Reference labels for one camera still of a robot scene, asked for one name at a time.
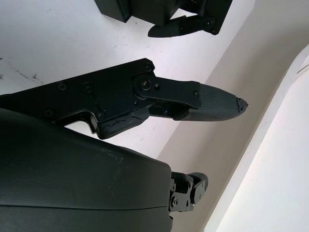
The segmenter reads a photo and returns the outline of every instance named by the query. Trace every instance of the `black plastic housing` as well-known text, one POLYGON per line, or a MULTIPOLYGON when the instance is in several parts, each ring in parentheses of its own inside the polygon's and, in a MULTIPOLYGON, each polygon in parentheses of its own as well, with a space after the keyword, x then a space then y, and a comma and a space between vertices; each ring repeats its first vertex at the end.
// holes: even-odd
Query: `black plastic housing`
POLYGON ((169 232, 171 169, 0 109, 0 231, 169 232))

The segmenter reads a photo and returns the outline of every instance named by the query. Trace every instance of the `white wall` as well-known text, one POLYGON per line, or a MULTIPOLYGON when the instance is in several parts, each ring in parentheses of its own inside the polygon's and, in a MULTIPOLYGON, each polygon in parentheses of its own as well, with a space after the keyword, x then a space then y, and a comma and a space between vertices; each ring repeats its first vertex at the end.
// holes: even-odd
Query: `white wall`
POLYGON ((309 231, 309 72, 271 123, 217 232, 309 231))
MULTIPOLYGON (((162 39, 147 37, 150 23, 131 18, 124 24, 101 15, 94 0, 1 0, 0 94, 140 58, 154 62, 157 76, 204 83, 253 3, 254 0, 234 0, 217 36, 201 31, 162 39)), ((108 142, 156 158, 178 124, 152 117, 108 142)), ((92 136, 86 124, 70 128, 92 136)))
MULTIPOLYGON (((264 122, 262 132, 246 156, 249 165, 229 186, 230 191, 225 196, 223 193, 287 70, 309 44, 308 10, 307 0, 257 0, 252 13, 206 81, 206 84, 244 98, 249 109, 242 116, 226 122, 182 122, 164 147, 159 159, 170 164, 173 170, 198 171, 209 177, 209 187, 195 210, 188 214, 173 214, 175 232, 192 228, 203 231, 206 224, 206 232, 218 228, 271 121, 264 122)), ((280 94, 283 95, 278 96, 279 100, 285 96, 290 81, 288 79, 282 87, 280 94)), ((275 109, 278 110, 281 101, 277 101, 275 109)))

